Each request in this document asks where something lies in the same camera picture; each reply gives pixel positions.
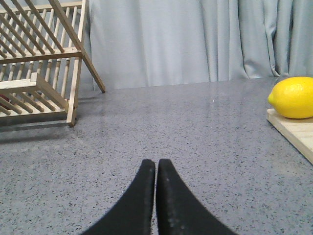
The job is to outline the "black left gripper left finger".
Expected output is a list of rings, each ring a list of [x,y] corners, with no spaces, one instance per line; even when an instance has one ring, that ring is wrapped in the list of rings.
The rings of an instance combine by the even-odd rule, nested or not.
[[[149,235],[154,206],[155,163],[143,160],[132,183],[84,235]]]

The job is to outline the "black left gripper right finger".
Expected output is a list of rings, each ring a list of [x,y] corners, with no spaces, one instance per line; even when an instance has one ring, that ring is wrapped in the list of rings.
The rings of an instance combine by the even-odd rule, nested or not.
[[[156,215],[160,235],[234,235],[192,194],[169,159],[158,163]]]

